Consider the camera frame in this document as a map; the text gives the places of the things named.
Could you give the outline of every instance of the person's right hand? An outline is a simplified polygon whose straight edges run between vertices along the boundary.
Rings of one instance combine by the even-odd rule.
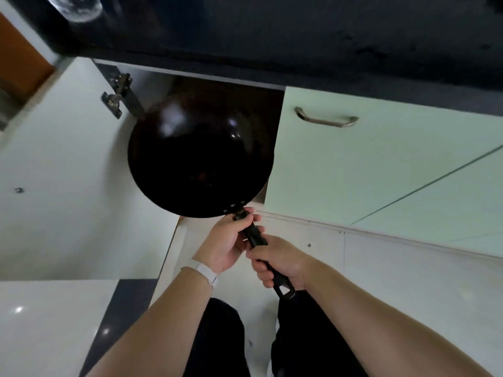
[[[268,289],[273,287],[273,272],[267,270],[267,266],[260,260],[267,260],[276,271],[287,276],[295,290],[305,290],[307,269],[314,258],[283,238],[267,234],[262,234],[262,236],[267,240],[268,245],[247,250],[247,258],[251,259],[251,266],[264,287]]]

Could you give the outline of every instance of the drawer handle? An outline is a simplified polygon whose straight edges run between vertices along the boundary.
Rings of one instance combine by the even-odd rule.
[[[313,119],[307,116],[304,112],[304,110],[300,107],[295,107],[295,113],[297,116],[304,120],[308,121],[310,123],[315,123],[315,124],[321,124],[324,126],[332,126],[332,127],[339,127],[339,128],[347,128],[347,127],[352,127],[356,124],[358,121],[358,117],[349,117],[349,121],[347,123],[339,123],[338,121],[330,121],[330,120],[321,120],[321,119]]]

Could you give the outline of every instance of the white watch band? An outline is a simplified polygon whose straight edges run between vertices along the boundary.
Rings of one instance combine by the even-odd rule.
[[[182,266],[182,268],[184,267],[193,268],[195,271],[199,272],[206,279],[208,279],[208,283],[210,284],[211,287],[213,287],[213,289],[217,287],[218,275],[212,272],[211,269],[205,264],[198,262],[197,260],[191,259]]]

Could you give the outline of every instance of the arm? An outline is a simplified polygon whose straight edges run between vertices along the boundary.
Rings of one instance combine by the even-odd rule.
[[[240,221],[226,215],[192,257],[220,274],[234,265],[241,253],[250,248],[239,231],[259,215],[250,214]],[[183,268],[169,287],[143,316],[129,328],[88,377],[182,376],[192,342],[213,288],[199,272]]]
[[[490,376],[442,336],[363,291],[291,243],[264,235],[268,246],[247,251],[259,279],[273,286],[267,260],[307,290],[342,334],[371,377]]]

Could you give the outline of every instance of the wok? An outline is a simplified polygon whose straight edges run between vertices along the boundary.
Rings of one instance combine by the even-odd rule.
[[[274,161],[267,127],[245,108],[222,95],[201,91],[173,94],[135,125],[128,164],[140,190],[156,205],[185,217],[208,218],[234,213],[264,187]],[[267,245],[252,224],[242,232],[253,247]],[[295,293],[290,280],[274,270],[280,298]],[[286,294],[280,286],[289,291]]]

